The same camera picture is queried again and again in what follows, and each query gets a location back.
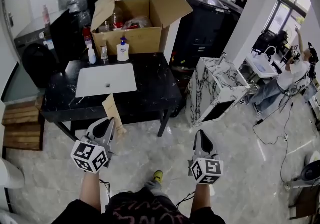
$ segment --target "wooden step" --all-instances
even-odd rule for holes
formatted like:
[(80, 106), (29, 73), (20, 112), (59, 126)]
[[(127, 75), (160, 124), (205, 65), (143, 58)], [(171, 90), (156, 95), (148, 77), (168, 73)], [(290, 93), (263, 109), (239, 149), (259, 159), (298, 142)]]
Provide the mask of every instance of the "wooden step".
[(6, 106), (2, 124), (4, 126), (23, 123), (39, 124), (42, 101), (43, 98), (40, 97), (35, 101)]
[(13, 149), (42, 150), (44, 124), (6, 126), (3, 146)]

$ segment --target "soap dispenser bottle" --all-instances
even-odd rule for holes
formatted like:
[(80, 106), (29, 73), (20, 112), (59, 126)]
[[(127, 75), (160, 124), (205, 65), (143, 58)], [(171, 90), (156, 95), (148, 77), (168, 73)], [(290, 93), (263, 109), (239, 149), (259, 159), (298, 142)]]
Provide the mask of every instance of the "soap dispenser bottle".
[(88, 50), (89, 62), (91, 64), (94, 64), (97, 61), (97, 57), (95, 56), (96, 55), (95, 50), (92, 48), (92, 44), (89, 44), (88, 48), (89, 48), (89, 50)]
[(129, 60), (129, 44), (125, 43), (126, 38), (121, 38), (121, 43), (117, 45), (118, 61)]

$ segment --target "white trash can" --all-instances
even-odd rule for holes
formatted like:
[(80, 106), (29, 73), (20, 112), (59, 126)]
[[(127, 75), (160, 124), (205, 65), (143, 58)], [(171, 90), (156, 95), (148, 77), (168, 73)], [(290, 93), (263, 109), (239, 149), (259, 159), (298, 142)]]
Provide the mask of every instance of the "white trash can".
[(0, 186), (8, 189), (19, 189), (24, 185), (24, 174), (9, 161), (0, 158)]
[(9, 213), (0, 209), (0, 223), (2, 224), (32, 224), (20, 215)]

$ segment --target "white t-shirt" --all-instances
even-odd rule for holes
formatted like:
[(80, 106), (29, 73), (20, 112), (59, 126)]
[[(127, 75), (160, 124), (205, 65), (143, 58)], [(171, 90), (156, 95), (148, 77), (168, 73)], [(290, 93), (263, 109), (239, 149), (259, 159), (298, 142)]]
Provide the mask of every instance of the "white t-shirt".
[(277, 82), (278, 85), (287, 90), (290, 85), (296, 83), (299, 79), (304, 77), (308, 72), (310, 63), (307, 61), (296, 61), (293, 64), (290, 64), (290, 70), (285, 70), (278, 76)]

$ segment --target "trash can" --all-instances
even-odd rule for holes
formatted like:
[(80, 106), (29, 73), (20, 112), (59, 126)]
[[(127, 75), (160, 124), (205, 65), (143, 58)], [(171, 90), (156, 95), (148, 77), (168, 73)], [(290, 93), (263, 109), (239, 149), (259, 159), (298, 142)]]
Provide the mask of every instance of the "trash can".
[(9, 161), (0, 158), (0, 186), (19, 189), (25, 185), (23, 173)]

